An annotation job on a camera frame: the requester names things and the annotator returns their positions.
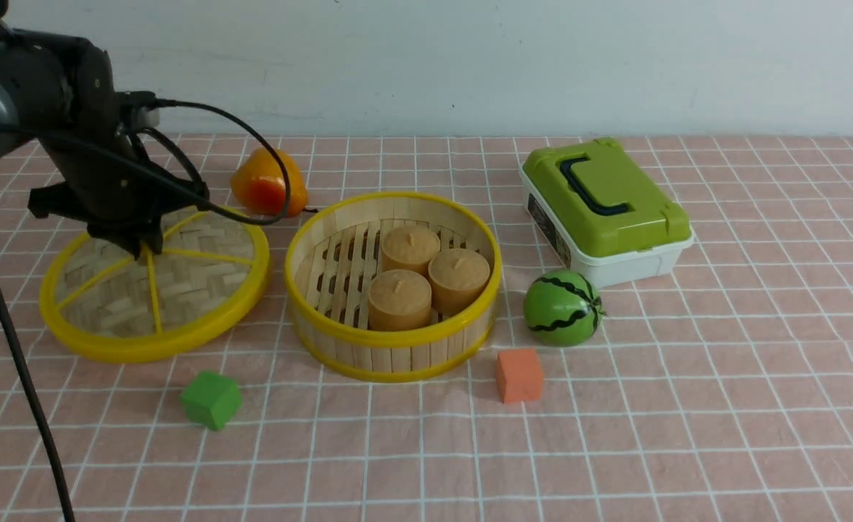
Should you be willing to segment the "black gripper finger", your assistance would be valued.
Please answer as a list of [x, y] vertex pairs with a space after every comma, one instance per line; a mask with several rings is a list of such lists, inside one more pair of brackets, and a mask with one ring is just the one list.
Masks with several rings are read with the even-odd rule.
[[121, 229], [111, 233], [111, 242], [138, 259], [142, 254], [162, 254], [164, 235], [161, 228]]

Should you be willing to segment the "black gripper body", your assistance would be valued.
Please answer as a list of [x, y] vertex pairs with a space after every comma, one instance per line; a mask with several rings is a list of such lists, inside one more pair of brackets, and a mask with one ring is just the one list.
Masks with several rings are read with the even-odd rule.
[[157, 99], [151, 91], [124, 91], [116, 94], [115, 118], [97, 121], [91, 117], [66, 128], [72, 138], [86, 140], [120, 157], [114, 161], [84, 146], [41, 139], [53, 165], [64, 181], [49, 187], [33, 188], [28, 210], [35, 218], [55, 215], [87, 225], [95, 239], [111, 242], [111, 233], [121, 229], [161, 228], [162, 217], [191, 206], [190, 199], [161, 187], [151, 176], [139, 175], [131, 165], [141, 166], [181, 188], [207, 197], [207, 184], [188, 159], [180, 159], [189, 178], [177, 178], [154, 163], [139, 139], [145, 133], [157, 139], [176, 156], [181, 150], [157, 129]]

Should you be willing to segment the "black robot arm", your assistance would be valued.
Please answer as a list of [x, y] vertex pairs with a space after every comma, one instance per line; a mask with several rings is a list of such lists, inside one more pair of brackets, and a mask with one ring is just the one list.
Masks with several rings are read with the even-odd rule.
[[110, 56], [88, 39], [0, 30], [0, 158], [38, 139], [64, 178], [33, 188], [28, 210], [82, 222], [132, 257], [161, 252], [162, 217], [209, 195], [194, 166], [186, 181], [145, 151], [141, 133], [168, 141], [155, 99], [116, 89]]

